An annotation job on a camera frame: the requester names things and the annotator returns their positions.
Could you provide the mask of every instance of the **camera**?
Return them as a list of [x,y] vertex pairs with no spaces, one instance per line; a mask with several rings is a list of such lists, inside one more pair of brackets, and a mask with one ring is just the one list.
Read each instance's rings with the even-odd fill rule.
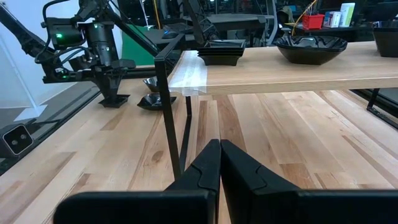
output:
[[11,124],[0,130],[0,157],[19,157],[33,145],[33,138],[23,124]]

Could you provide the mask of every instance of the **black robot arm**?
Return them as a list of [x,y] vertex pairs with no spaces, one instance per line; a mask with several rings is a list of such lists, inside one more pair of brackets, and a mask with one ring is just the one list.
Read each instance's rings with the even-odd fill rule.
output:
[[159,53],[159,49],[156,45],[137,35],[125,22],[123,22],[119,15],[113,11],[110,3],[114,4],[112,0],[79,0],[80,10],[71,20],[73,22],[85,22],[90,18],[95,18],[97,21],[112,21],[130,38],[152,56],[156,57]]
[[69,71],[59,66],[60,59],[56,57],[56,51],[51,47],[45,47],[45,42],[26,29],[2,4],[0,4],[0,22],[15,35],[26,54],[33,58],[39,55],[39,60],[54,58],[47,63],[41,63],[45,73],[43,77],[45,83],[90,81],[93,78],[90,73]]

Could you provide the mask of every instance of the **green panel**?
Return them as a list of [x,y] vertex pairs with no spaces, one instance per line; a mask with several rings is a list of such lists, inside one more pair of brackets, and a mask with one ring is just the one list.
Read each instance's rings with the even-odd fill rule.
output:
[[[129,25],[129,27],[139,36],[142,37],[137,29],[133,25]],[[145,33],[147,29],[145,27],[137,28],[142,32]],[[136,61],[136,65],[153,65],[154,64],[154,57],[148,53],[145,49],[143,49],[137,42],[131,39],[127,34],[123,32],[123,51],[122,51],[122,58],[123,59],[131,59]]]

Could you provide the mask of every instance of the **red container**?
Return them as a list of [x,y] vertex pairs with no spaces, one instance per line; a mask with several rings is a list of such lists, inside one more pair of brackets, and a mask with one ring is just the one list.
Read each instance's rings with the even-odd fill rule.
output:
[[324,17],[325,17],[325,15],[323,15],[323,14],[318,14],[315,16],[304,15],[303,29],[321,29]]

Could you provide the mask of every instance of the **white wall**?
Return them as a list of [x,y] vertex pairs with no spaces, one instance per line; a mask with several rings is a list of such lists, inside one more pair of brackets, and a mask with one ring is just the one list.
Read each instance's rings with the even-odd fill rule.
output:
[[0,108],[31,107],[27,93],[19,80],[0,39]]
[[[48,0],[5,0],[10,12],[31,32],[39,36],[44,41],[47,40],[47,32],[40,25],[43,22],[42,8]],[[47,10],[48,17],[70,18],[79,10],[78,0],[70,0],[50,6]],[[118,53],[121,55],[122,35],[116,27],[113,30]],[[69,88],[73,83],[43,84],[42,77],[44,72],[40,65],[34,63],[34,59],[26,55],[17,39],[2,24],[0,24],[0,35],[4,39],[6,47],[11,54],[19,73],[36,104],[41,104],[45,100],[54,97],[56,94]]]

